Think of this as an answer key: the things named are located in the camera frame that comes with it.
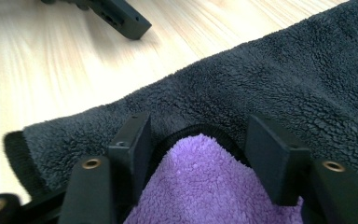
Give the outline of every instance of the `towel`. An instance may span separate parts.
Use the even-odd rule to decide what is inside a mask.
[[[255,172],[214,138],[179,140],[124,223],[302,223],[302,200],[273,205]]]
[[[358,0],[243,43],[109,105],[5,137],[22,185],[37,197],[67,184],[85,155],[102,155],[125,119],[151,114],[152,145],[208,123],[244,150],[250,114],[276,120],[311,148],[358,174]]]

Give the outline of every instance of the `dark gray towel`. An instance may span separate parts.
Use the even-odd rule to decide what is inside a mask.
[[[81,156],[102,154],[128,115],[141,111],[151,113],[154,145],[209,123],[241,148],[248,116],[262,113],[308,144],[313,158],[343,161],[358,173],[358,1],[193,63],[110,105],[11,133],[7,156],[33,196],[56,189]]]

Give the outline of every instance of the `light wood surface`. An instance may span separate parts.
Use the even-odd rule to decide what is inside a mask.
[[[344,0],[128,2],[153,24],[138,41],[75,5],[0,1],[0,193],[30,200],[3,152],[5,133],[109,104]]]

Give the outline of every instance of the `wood grain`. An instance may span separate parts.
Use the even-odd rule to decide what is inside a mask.
[[[0,192],[30,200],[3,152],[5,133],[109,104],[342,2],[129,0],[153,24],[131,41],[74,5],[0,1]]]

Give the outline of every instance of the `wooden table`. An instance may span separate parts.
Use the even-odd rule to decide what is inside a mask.
[[[5,133],[109,104],[199,59],[286,28],[344,0],[129,0],[152,24],[126,39],[92,11],[0,1],[0,192],[29,196]]]

